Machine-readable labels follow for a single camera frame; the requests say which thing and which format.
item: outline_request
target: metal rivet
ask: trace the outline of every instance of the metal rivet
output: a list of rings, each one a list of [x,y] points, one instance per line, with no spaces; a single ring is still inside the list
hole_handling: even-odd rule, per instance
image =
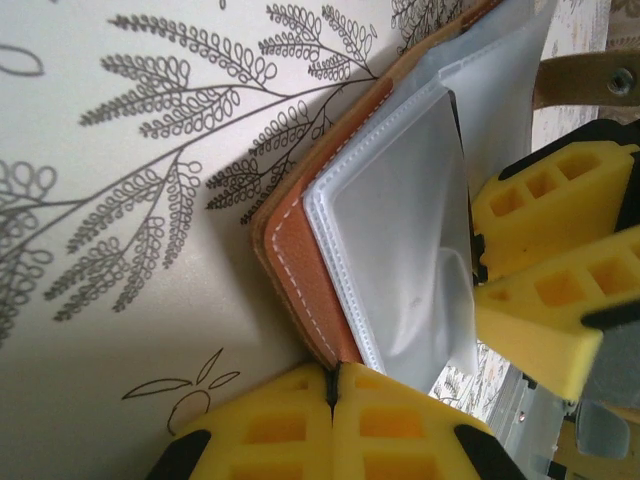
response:
[[[619,68],[611,76],[607,87],[609,91],[619,97],[626,97],[636,86],[636,76],[628,68]]]

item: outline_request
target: fern branch drawing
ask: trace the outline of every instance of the fern branch drawing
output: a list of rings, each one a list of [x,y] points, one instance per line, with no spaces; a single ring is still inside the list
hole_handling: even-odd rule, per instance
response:
[[[162,179],[150,168],[123,179],[101,202],[94,212],[82,221],[67,243],[67,252],[75,253],[105,230],[136,204],[155,199]]]
[[[325,101],[325,105],[334,95]],[[248,223],[291,170],[294,164],[292,152],[304,141],[323,114],[324,105],[313,118],[309,118],[308,107],[302,101],[298,102],[297,108],[290,107],[286,112],[280,112],[253,141],[255,148],[249,149],[249,158],[232,163],[207,182],[209,189],[220,192],[209,202],[207,208],[222,209],[251,200],[252,203],[240,220],[242,224]],[[260,170],[258,159],[270,152],[277,152],[279,156],[271,165]]]
[[[104,72],[129,85],[82,114],[79,124],[98,128],[140,119],[143,138],[177,139],[177,145],[136,162],[86,197],[62,201],[46,198],[56,183],[55,170],[0,161],[0,337],[6,338],[20,308],[33,296],[36,281],[54,260],[52,252],[35,245],[49,229],[83,215],[66,244],[72,262],[43,292],[45,300],[60,302],[54,320],[72,319],[122,285],[112,300],[113,310],[120,312],[139,298],[160,264],[170,268],[184,250],[203,170],[200,160],[181,160],[187,149],[245,119],[276,112],[257,132],[247,155],[207,182],[215,194],[208,208],[246,204],[240,221],[248,223],[302,150],[330,128],[328,112],[336,96],[346,87],[376,79],[367,64],[377,38],[372,25],[365,29],[331,6],[312,12],[270,5],[266,14],[285,31],[260,42],[259,54],[216,32],[171,19],[116,15],[107,20],[123,32],[168,41],[179,47],[172,53],[184,51],[184,58],[105,56],[100,61]],[[325,35],[333,36],[334,44],[340,40],[340,48],[330,47]],[[273,88],[272,80],[281,73],[269,56],[306,61],[317,86],[293,92]],[[227,81],[207,82],[211,68]],[[250,108],[243,104],[248,93]],[[323,98],[313,112],[304,102],[311,95]],[[338,112],[344,108],[335,103]]]
[[[154,215],[154,212],[158,205],[158,200],[168,183],[169,177],[174,171],[174,166],[180,160],[182,152],[183,150],[179,150],[173,155],[173,159],[167,168],[166,174],[162,177],[159,187],[153,191],[153,196],[149,197],[150,194],[148,192],[144,193],[144,199],[148,200],[150,205],[139,227],[129,238],[126,245],[123,248],[119,248],[117,238],[109,239],[108,244],[110,248],[106,249],[104,248],[104,244],[102,244],[103,248],[101,252],[99,252],[101,255],[97,255],[101,257],[103,261],[93,262],[94,274],[87,275],[87,269],[84,268],[85,265],[91,263],[92,256],[94,258],[96,257],[96,255],[92,255],[90,251],[88,256],[80,257],[71,270],[63,273],[45,293],[45,299],[52,300],[58,292],[65,291],[73,285],[77,279],[84,279],[86,277],[86,283],[81,285],[76,290],[76,293],[69,297],[69,300],[54,316],[54,320],[70,320],[84,307],[100,298],[114,287],[116,283],[123,280],[127,273],[129,274],[127,283],[116,300],[113,309],[116,312],[123,311],[126,306],[138,296],[147,281],[151,278],[158,263],[157,259],[160,257],[160,249],[162,248],[161,239],[164,237],[165,220],[163,217]],[[154,179],[158,178],[156,174],[151,177]],[[138,185],[145,185],[145,183],[139,181]],[[134,255],[133,258],[128,259],[127,253],[132,247]]]
[[[193,199],[200,186],[202,165],[191,162],[187,165],[176,162],[167,177],[167,197],[169,200],[169,242],[162,265],[169,268],[178,258],[187,239],[187,232],[193,218]]]
[[[375,78],[367,64],[375,30],[368,31],[330,5],[322,7],[321,17],[304,7],[278,4],[267,6],[267,14],[272,22],[282,25],[289,31],[260,42],[258,46],[263,55],[307,60],[309,61],[308,73],[319,80],[349,78],[351,64]],[[342,40],[344,51],[337,51],[322,41],[322,20],[325,20],[331,30]],[[327,53],[329,57],[319,60],[321,52]],[[334,65],[336,66],[334,73],[318,74],[321,68],[325,71],[331,70],[329,67]]]
[[[164,218],[158,216],[148,217],[134,238],[135,256],[131,261],[131,270],[127,284],[118,297],[113,309],[120,312],[138,296],[145,283],[151,279],[153,270],[158,265],[161,239],[164,237]]]
[[[391,26],[401,30],[401,55],[462,12],[463,0],[391,0]]]
[[[209,33],[204,28],[188,27],[182,22],[150,15],[117,15],[109,23],[122,30],[149,33],[176,43],[218,65],[231,78],[237,78],[243,84],[255,84],[266,89],[265,83],[278,72],[274,63],[267,63],[263,57],[254,57],[251,49],[244,48],[239,42],[232,43],[228,38],[221,38],[216,33]]]

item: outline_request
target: brown leather wallet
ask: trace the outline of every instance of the brown leather wallet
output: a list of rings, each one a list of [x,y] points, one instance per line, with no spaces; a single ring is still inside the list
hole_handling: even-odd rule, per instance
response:
[[[464,33],[501,1],[480,2],[399,58],[315,144],[274,190],[252,220],[251,239],[254,250],[291,312],[307,347],[328,367],[339,362],[361,362],[361,357],[307,221],[302,196],[318,173],[382,105],[393,91],[394,84],[402,81],[428,49]],[[638,54],[625,56],[612,52],[542,62],[534,106],[637,104],[638,92],[620,97],[607,89],[606,81],[604,86],[595,82],[571,82],[563,75],[567,68],[581,68],[584,74],[596,60],[602,72],[597,78],[602,83],[603,78],[610,79],[619,67],[640,67],[639,59]],[[580,74],[573,71],[570,78],[575,79],[575,75]]]

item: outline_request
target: wallpaper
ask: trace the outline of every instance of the wallpaper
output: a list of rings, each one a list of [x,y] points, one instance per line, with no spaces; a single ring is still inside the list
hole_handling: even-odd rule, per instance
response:
[[[141,478],[186,422],[307,358],[246,224],[470,3],[3,4],[3,478]],[[563,2],[551,54],[601,48],[602,3]],[[534,139],[593,114],[567,112]],[[479,375],[447,367],[432,393],[486,418],[507,363],[478,348]]]

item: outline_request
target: yellow foam block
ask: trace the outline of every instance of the yellow foam block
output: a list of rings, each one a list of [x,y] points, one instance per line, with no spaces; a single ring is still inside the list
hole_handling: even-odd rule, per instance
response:
[[[640,226],[476,287],[478,338],[576,401],[603,338],[582,318],[638,298]]]
[[[472,205],[480,262],[501,278],[613,233],[635,145],[577,142],[512,177],[493,177]]]
[[[204,415],[148,477],[167,478],[525,480],[484,423],[359,364],[300,367]]]
[[[325,374],[307,365],[191,423],[211,432],[189,480],[327,480],[331,409]]]
[[[335,480],[480,479],[454,428],[490,433],[484,423],[363,365],[344,365],[338,382]]]

